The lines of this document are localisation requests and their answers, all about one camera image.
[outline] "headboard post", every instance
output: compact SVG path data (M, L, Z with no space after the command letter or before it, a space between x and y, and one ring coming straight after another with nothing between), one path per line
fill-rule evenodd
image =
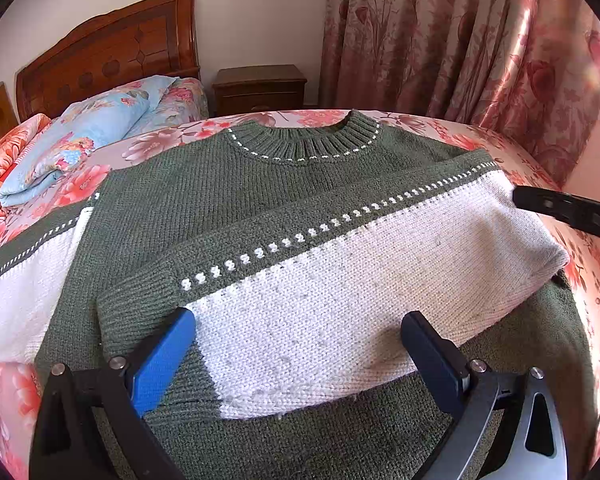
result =
M142 0L81 23L16 76L20 120L154 74L199 77L194 0Z

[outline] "nightstand top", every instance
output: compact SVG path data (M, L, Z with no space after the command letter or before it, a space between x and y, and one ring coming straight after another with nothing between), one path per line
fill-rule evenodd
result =
M218 71L214 88L236 83L269 82L269 81L302 81L306 78L295 65L261 65L223 68Z

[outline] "curtain fold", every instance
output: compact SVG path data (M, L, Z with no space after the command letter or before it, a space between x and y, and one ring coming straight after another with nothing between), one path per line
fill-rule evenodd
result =
M563 184L600 113L584 0L327 0L319 105L496 130Z

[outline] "blue gripper pad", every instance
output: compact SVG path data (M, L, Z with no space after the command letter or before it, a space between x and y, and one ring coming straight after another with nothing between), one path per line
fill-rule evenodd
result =
M149 357L134 376L131 394L138 416L155 409L184 359L191 343L196 339L196 317L181 308L180 317L164 333Z

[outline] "white knit fabric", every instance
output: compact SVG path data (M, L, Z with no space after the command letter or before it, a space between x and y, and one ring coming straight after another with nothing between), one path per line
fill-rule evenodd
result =
M92 211L0 276L0 362L33 362Z
M413 371L399 335L410 310L459 345L528 298L568 255L511 189L493 171L188 305L221 416L287 412Z

